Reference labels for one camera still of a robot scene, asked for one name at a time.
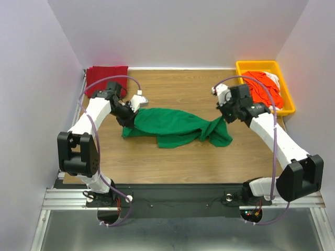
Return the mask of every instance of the crumpled green fabric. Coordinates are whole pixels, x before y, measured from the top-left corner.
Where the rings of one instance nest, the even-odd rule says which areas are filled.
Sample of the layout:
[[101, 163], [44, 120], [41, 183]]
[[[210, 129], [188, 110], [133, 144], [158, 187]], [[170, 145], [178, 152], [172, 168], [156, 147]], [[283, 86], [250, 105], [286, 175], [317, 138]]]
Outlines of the crumpled green fabric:
[[191, 113], [165, 108], [140, 109], [135, 128], [124, 128], [122, 137], [156, 136], [159, 148], [175, 148], [195, 139], [214, 146], [227, 146], [232, 141], [222, 117], [204, 120]]

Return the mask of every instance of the yellow plastic basket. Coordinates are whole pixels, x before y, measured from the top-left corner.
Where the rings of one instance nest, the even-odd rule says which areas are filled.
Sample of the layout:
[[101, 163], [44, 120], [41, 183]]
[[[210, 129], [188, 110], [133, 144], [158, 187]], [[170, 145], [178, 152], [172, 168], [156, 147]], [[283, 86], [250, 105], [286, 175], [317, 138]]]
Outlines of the yellow plastic basket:
[[[283, 79], [282, 73], [276, 61], [237, 61], [236, 62], [236, 73], [242, 75], [247, 71], [260, 71], [270, 72], [275, 74], [279, 78], [279, 85], [281, 87], [281, 97], [284, 100], [283, 110], [277, 111], [278, 116], [286, 116], [295, 112], [295, 107], [292, 98], [288, 92], [287, 86]], [[240, 84], [244, 84], [242, 78], [238, 79]]]

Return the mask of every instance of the wooden tabletop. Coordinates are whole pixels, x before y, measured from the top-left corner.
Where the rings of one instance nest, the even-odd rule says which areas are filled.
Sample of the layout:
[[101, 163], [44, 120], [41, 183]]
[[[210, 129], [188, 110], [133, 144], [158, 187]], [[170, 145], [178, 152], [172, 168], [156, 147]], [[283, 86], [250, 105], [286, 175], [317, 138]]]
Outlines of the wooden tabletop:
[[[142, 86], [149, 108], [184, 110], [206, 120], [221, 115], [211, 88], [235, 71], [129, 71]], [[226, 82], [232, 86], [237, 80]], [[137, 86], [128, 81], [128, 97]], [[283, 126], [282, 118], [278, 123]], [[243, 122], [228, 125], [233, 141], [228, 147], [215, 147], [198, 140], [175, 149], [159, 149], [153, 137], [121, 137], [122, 127], [107, 116], [99, 131], [101, 169], [115, 183], [217, 183], [244, 182], [272, 174], [272, 152]], [[277, 175], [282, 172], [278, 163]], [[65, 174], [64, 183], [81, 183]]]

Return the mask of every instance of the white cloth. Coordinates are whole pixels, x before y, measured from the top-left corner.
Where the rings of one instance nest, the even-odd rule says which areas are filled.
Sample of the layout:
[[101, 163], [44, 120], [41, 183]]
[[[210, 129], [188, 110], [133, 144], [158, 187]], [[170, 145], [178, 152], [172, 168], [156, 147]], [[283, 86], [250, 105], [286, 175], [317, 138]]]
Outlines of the white cloth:
[[[279, 89], [279, 95], [281, 94], [281, 86], [280, 86], [280, 84], [279, 84], [279, 78], [278, 78], [278, 76], [277, 75], [275, 75], [275, 74], [272, 74], [272, 73], [270, 73], [270, 72], [264, 72], [265, 74], [266, 74], [266, 76], [269, 78], [269, 79], [271, 79], [275, 84], [276, 84], [276, 86], [278, 87], [278, 89]], [[281, 110], [283, 110], [283, 109], [281, 109], [281, 108], [278, 108], [278, 107], [276, 107], [276, 110], [277, 111], [281, 111]]]

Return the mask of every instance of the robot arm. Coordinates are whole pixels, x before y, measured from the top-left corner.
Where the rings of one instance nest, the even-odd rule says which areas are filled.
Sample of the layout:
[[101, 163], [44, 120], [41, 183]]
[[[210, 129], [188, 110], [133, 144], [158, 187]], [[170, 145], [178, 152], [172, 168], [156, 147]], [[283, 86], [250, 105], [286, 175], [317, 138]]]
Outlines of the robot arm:
[[[263, 103], [255, 104], [247, 85], [228, 87], [219, 84], [212, 88], [218, 97], [217, 109], [228, 123], [236, 119], [243, 121], [257, 133], [273, 151], [273, 115]], [[293, 201], [321, 188], [323, 160], [319, 155], [311, 156], [297, 145], [277, 124], [277, 159], [283, 172], [276, 180], [274, 195]], [[271, 178], [258, 178], [246, 183], [255, 197], [269, 196]]]
[[[96, 91], [86, 109], [98, 130], [108, 114], [116, 117], [123, 127], [132, 127], [140, 107], [148, 105], [148, 100], [138, 91], [128, 102], [120, 103], [121, 86], [109, 82], [104, 91]], [[102, 177], [112, 186], [114, 183], [102, 172], [98, 172], [100, 156], [96, 149], [92, 123], [84, 113], [68, 132], [61, 132], [57, 137], [60, 169], [85, 182], [95, 193], [109, 193], [109, 187]]]

